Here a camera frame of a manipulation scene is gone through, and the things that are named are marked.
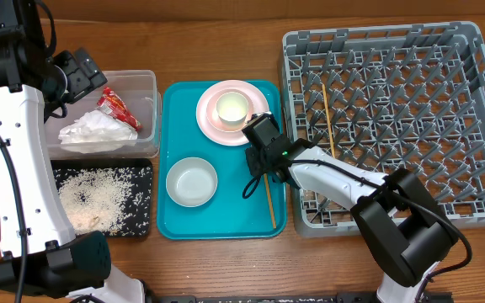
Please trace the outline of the wooden chopstick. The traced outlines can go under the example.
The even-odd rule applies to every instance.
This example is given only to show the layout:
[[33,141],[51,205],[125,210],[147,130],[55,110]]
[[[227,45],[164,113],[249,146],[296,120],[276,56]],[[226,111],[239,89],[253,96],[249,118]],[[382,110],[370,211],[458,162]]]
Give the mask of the wooden chopstick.
[[327,89],[325,87],[325,84],[322,83],[322,95],[323,95],[323,103],[324,103],[324,110],[325,110],[325,115],[327,119],[327,127],[328,127],[328,141],[329,141],[329,146],[330,146],[330,152],[332,157],[335,156],[335,147],[334,147],[334,140],[333,140],[333,128],[331,126],[331,117],[330,117],[330,112],[329,112],[329,107],[328,107],[328,96],[327,96]]
[[269,178],[268,178],[267,173],[264,175],[264,187],[265,187],[266,194],[267,194],[271,224],[272,224],[272,227],[273,227],[273,230],[274,230],[277,227],[277,224],[276,224],[276,219],[275,219],[275,214],[274,214],[273,200],[272,200],[272,196],[271,196],[271,191],[270,191],[270,186],[269,186]]

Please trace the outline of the red snack wrapper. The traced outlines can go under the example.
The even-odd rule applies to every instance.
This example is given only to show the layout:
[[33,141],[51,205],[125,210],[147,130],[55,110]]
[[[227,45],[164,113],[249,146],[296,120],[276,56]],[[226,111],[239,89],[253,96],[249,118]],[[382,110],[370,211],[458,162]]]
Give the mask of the red snack wrapper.
[[142,129],[141,122],[139,122],[128,110],[125,102],[117,95],[117,93],[109,87],[106,87],[103,90],[102,95],[97,102],[97,108],[111,118],[127,124],[137,132]]

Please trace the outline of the white tissue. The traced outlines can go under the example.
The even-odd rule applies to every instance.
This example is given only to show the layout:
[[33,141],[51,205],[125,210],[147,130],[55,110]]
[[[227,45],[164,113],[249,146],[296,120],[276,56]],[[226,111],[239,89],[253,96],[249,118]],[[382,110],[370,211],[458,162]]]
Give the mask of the white tissue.
[[58,135],[64,150],[82,154],[117,150],[124,146],[119,141],[132,146],[137,138],[133,128],[97,109],[63,127]]

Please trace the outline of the cream cup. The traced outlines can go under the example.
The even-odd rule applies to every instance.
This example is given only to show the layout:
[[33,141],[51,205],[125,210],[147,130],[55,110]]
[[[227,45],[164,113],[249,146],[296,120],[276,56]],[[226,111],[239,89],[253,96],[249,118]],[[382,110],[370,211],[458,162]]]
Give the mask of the cream cup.
[[248,100],[237,92],[224,93],[216,102],[218,118],[226,130],[240,128],[248,116],[248,111]]

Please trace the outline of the grey bowl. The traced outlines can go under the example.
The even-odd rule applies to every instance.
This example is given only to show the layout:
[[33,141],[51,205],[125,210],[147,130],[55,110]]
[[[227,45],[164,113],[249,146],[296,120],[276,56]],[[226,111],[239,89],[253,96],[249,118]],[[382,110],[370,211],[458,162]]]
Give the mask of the grey bowl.
[[169,169],[166,190],[170,199],[183,207],[199,207],[215,194],[218,177],[214,167],[205,159],[186,157]]

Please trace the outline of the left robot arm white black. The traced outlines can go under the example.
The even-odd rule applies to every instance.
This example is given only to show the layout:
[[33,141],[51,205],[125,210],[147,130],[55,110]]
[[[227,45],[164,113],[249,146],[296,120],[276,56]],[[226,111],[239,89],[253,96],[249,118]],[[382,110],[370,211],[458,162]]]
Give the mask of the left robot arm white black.
[[0,290],[73,302],[151,302],[110,257],[103,233],[77,236],[61,204],[45,122],[106,83],[85,50],[57,51],[34,0],[0,0]]

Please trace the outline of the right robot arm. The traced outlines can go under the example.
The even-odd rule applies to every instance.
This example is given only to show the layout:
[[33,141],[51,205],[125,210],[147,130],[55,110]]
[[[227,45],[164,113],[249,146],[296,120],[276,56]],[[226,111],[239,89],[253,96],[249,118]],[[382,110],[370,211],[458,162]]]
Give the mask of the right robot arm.
[[377,300],[423,301],[437,265],[461,234],[419,178],[405,168],[370,172],[331,157],[308,140],[291,141],[268,112],[253,115],[242,132],[250,143],[245,154],[253,177],[243,198],[268,174],[341,206],[384,273]]

